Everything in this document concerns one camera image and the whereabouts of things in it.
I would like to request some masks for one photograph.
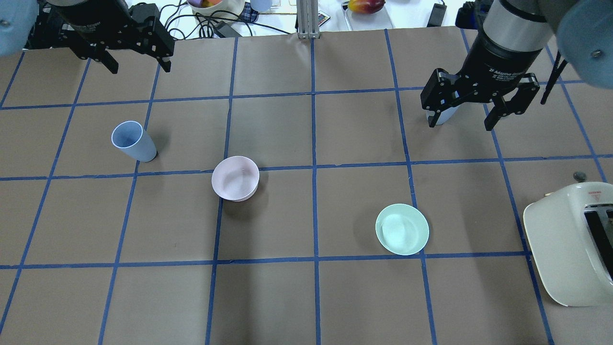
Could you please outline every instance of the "grid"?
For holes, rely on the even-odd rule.
[[[400,92],[406,90],[421,90],[422,87],[399,87],[398,86],[398,78],[396,73],[396,67],[394,63],[394,54],[392,53],[392,44],[389,38],[388,30],[384,31],[386,38],[386,45],[389,54],[389,63],[392,71],[392,75],[394,78],[394,87],[393,88],[374,88],[374,89],[360,89],[360,90],[331,90],[331,91],[316,91],[315,83],[315,46],[314,41],[310,42],[310,57],[311,57],[311,90],[310,92],[297,92],[297,93],[270,93],[270,94],[262,94],[262,95],[234,95],[234,82],[235,82],[235,69],[236,69],[236,60],[237,60],[237,50],[238,50],[238,39],[234,40],[234,54],[232,57],[232,77],[230,82],[230,92],[228,96],[207,96],[207,97],[196,97],[196,98],[168,98],[168,99],[154,99],[154,94],[156,90],[156,86],[158,83],[159,70],[158,67],[156,70],[155,80],[153,83],[153,88],[151,90],[151,96],[149,99],[138,99],[134,101],[114,101],[114,102],[98,102],[98,103],[79,103],[78,98],[81,93],[81,89],[83,83],[85,81],[85,77],[87,75],[89,65],[91,61],[87,62],[85,66],[85,70],[80,79],[80,84],[78,87],[77,94],[74,98],[74,102],[72,104],[54,104],[54,105],[42,105],[42,106],[7,106],[4,107],[4,102],[9,94],[11,85],[17,75],[17,72],[20,68],[21,62],[23,61],[24,53],[21,54],[19,62],[17,63],[17,67],[15,68],[12,78],[9,82],[9,86],[7,90],[4,92],[4,96],[2,97],[2,101],[0,102],[0,110],[9,110],[9,109],[39,109],[39,108],[50,108],[50,107],[66,107],[70,108],[70,114],[68,116],[66,125],[64,127],[62,137],[57,148],[55,159],[51,166],[51,170],[47,176],[7,176],[0,177],[0,181],[10,181],[10,180],[46,180],[46,185],[44,188],[44,192],[42,194],[40,204],[38,210],[36,212],[36,217],[34,219],[34,223],[31,228],[31,232],[28,237],[28,241],[23,251],[23,255],[21,256],[20,263],[18,265],[0,265],[0,269],[16,269],[17,273],[15,276],[15,280],[12,284],[12,289],[10,291],[9,299],[4,308],[4,312],[2,314],[2,319],[0,321],[0,333],[2,332],[2,328],[4,327],[7,315],[9,314],[11,303],[13,300],[13,296],[15,295],[15,291],[17,289],[18,281],[20,280],[21,272],[24,269],[54,269],[54,268],[113,268],[112,277],[109,284],[109,291],[106,298],[104,315],[102,318],[102,325],[100,328],[100,334],[98,339],[98,344],[102,344],[104,340],[105,327],[107,322],[107,317],[109,314],[109,308],[111,304],[111,299],[113,295],[113,288],[115,286],[115,278],[117,275],[118,268],[122,267],[144,267],[144,266],[191,266],[191,265],[210,265],[212,268],[212,274],[210,279],[210,296],[209,296],[209,304],[208,304],[208,319],[207,319],[207,329],[206,329],[206,344],[209,344],[211,339],[211,324],[213,318],[213,306],[215,300],[215,285],[216,285],[216,270],[218,265],[245,265],[245,264],[258,264],[258,263],[280,263],[280,262],[313,262],[314,266],[314,302],[315,302],[315,321],[316,321],[316,343],[321,344],[321,315],[320,315],[320,297],[319,297],[319,263],[320,262],[329,262],[329,261],[347,261],[347,260],[420,260],[421,268],[422,268],[422,278],[424,282],[424,291],[425,291],[425,301],[427,305],[428,312],[428,321],[430,324],[430,333],[432,337],[432,344],[436,345],[436,327],[435,327],[435,319],[433,315],[432,308],[432,298],[430,295],[430,286],[428,282],[428,269],[427,269],[427,260],[430,258],[465,258],[465,257],[525,257],[526,263],[528,266],[528,270],[530,272],[531,281],[534,288],[534,293],[536,296],[536,300],[538,302],[538,307],[541,313],[541,318],[543,322],[543,327],[546,332],[546,336],[549,344],[554,343],[554,339],[552,337],[551,330],[549,328],[549,323],[547,320],[547,315],[545,312],[545,308],[543,306],[543,301],[541,299],[541,295],[539,292],[537,278],[535,271],[533,269],[533,265],[531,264],[531,253],[528,250],[527,242],[524,237],[524,233],[522,230],[522,225],[520,222],[520,215],[517,210],[516,201],[514,199],[513,190],[511,188],[511,183],[509,181],[509,176],[506,170],[505,163],[512,161],[536,161],[536,160],[575,160],[575,159],[592,159],[598,171],[600,173],[600,178],[603,181],[607,181],[603,168],[600,164],[600,158],[613,158],[613,154],[604,154],[597,155],[592,143],[590,142],[590,138],[587,135],[587,132],[581,122],[579,114],[577,113],[576,108],[573,105],[571,97],[566,89],[567,84],[572,83],[582,83],[580,80],[570,80],[565,81],[561,77],[558,79],[557,84],[561,86],[566,100],[573,112],[573,115],[576,119],[579,128],[581,129],[581,133],[585,139],[586,144],[589,147],[590,155],[575,155],[575,156],[559,156],[559,157],[520,157],[520,158],[505,158],[501,152],[500,145],[498,143],[497,135],[495,131],[492,131],[492,141],[496,148],[497,158],[483,158],[483,159],[465,159],[465,160],[422,160],[415,161],[412,160],[409,155],[409,147],[407,145],[405,126],[404,126],[404,118],[402,105],[400,100]],[[461,30],[463,41],[468,51],[468,39],[466,38],[466,34],[464,30]],[[549,47],[546,48],[549,58],[553,61],[553,56]],[[405,161],[390,161],[385,163],[348,163],[342,165],[319,165],[316,159],[316,95],[326,95],[326,94],[339,94],[339,93],[377,93],[377,92],[385,92],[385,91],[393,91],[395,93],[395,99],[398,109],[398,121],[400,123],[401,135],[402,135],[402,144],[403,150],[405,154]],[[222,222],[222,210],[224,207],[223,200],[219,200],[218,205],[218,216],[216,223],[216,233],[215,233],[215,247],[214,254],[212,260],[199,260],[199,261],[175,261],[175,262],[120,262],[121,251],[124,241],[124,236],[126,233],[126,227],[128,225],[128,218],[131,210],[132,199],[134,196],[135,186],[137,183],[137,179],[141,176],[155,176],[155,175],[174,175],[174,174],[210,174],[212,170],[197,170],[197,171],[155,171],[155,172],[139,172],[139,162],[135,164],[134,172],[131,174],[108,174],[108,175],[82,175],[82,176],[56,176],[55,169],[58,162],[59,155],[62,151],[62,147],[64,144],[64,140],[66,138],[67,131],[70,127],[70,121],[74,114],[74,111],[77,107],[87,107],[87,106],[98,106],[98,105],[109,105],[109,104],[135,104],[135,103],[147,103],[147,117],[145,119],[144,128],[147,129],[149,117],[151,114],[151,108],[154,103],[161,102],[171,102],[171,101],[193,101],[193,100],[206,100],[206,99],[226,99],[229,102],[229,111],[227,114],[227,125],[226,125],[226,133],[225,133],[225,146],[224,146],[224,158],[228,157],[228,148],[230,141],[230,124],[232,118],[232,102],[233,99],[238,98],[261,98],[261,97],[277,97],[277,96],[297,96],[297,95],[310,95],[311,97],[311,126],[312,126],[312,165],[301,165],[301,166],[272,166],[261,168],[261,171],[277,171],[277,170],[312,170],[312,196],[313,196],[313,256],[311,257],[281,257],[281,258],[258,258],[258,259],[244,259],[244,260],[219,260],[219,238],[221,231],[221,222]],[[487,106],[483,105],[485,114],[487,114]],[[519,237],[522,244],[521,251],[510,251],[510,252],[465,252],[465,253],[442,253],[442,254],[426,254],[422,249],[418,254],[410,255],[407,257],[401,257],[398,255],[338,255],[338,256],[320,256],[319,254],[319,239],[318,239],[318,193],[317,193],[317,175],[318,170],[320,169],[344,169],[344,168],[358,168],[358,167],[374,167],[374,166],[406,166],[407,168],[407,177],[409,182],[409,188],[411,192],[411,201],[413,205],[418,207],[418,200],[416,197],[414,180],[413,180],[413,167],[417,165],[437,165],[437,164],[457,164],[457,163],[499,163],[501,172],[504,177],[504,182],[506,184],[506,189],[508,191],[508,196],[511,202],[512,210],[514,213],[514,217],[516,220],[516,225],[519,233]],[[61,180],[61,179],[113,179],[119,177],[132,177],[131,189],[129,192],[128,203],[126,205],[126,210],[123,219],[123,226],[121,228],[120,240],[116,250],[116,256],[114,262],[94,262],[94,263],[63,263],[63,264],[30,264],[27,265],[25,263],[26,257],[28,255],[29,247],[32,242],[32,238],[34,233],[36,232],[37,223],[40,217],[41,210],[45,203],[45,199],[47,196],[47,192],[52,180]]]

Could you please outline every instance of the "screw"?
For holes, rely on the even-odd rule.
[[[575,171],[573,174],[573,179],[577,182],[585,182],[587,181],[587,175],[583,171]]]

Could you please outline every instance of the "blue plate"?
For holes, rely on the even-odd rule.
[[[375,231],[381,245],[398,255],[412,255],[428,242],[430,227],[424,215],[407,204],[393,204],[379,213]]]

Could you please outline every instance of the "mint green bowl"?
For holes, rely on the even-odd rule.
[[[393,204],[377,217],[375,232],[381,245],[398,255],[412,255],[422,250],[430,237],[424,215],[407,204]]]

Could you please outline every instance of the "white background surface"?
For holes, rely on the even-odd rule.
[[[321,27],[321,31],[348,31],[345,16],[343,15],[343,9],[341,4],[344,0],[319,0],[319,10],[323,11],[330,16],[330,20],[324,23]],[[455,25],[455,16],[458,9],[464,4],[466,0],[446,0],[447,11],[443,19],[443,26]],[[129,6],[138,2],[155,3],[158,7],[162,7],[166,4],[178,4],[178,0],[126,0]],[[281,8],[273,9],[272,12],[286,12],[287,14],[260,14],[256,23],[266,24],[274,26],[279,29],[283,29],[290,33],[295,32],[296,15],[289,14],[295,13],[296,6],[295,0],[280,0]],[[386,4],[383,10],[386,10],[392,21],[394,28],[422,28],[425,27],[430,18],[432,12],[432,6],[438,3],[440,0],[386,0]],[[174,7],[168,7],[164,9],[162,13],[162,23],[166,21],[166,18],[175,11]],[[191,8],[187,5],[181,8],[180,14],[191,14]],[[186,34],[188,34],[194,27],[196,27],[196,20],[194,18],[180,18],[174,21],[171,27],[178,27]],[[249,31],[243,23],[233,23],[232,27],[243,36],[249,36]],[[280,34],[279,32],[263,28],[256,25],[250,26],[255,36],[265,36]],[[174,34],[176,37],[181,37],[179,33]],[[197,37],[197,34],[193,34],[190,38]]]

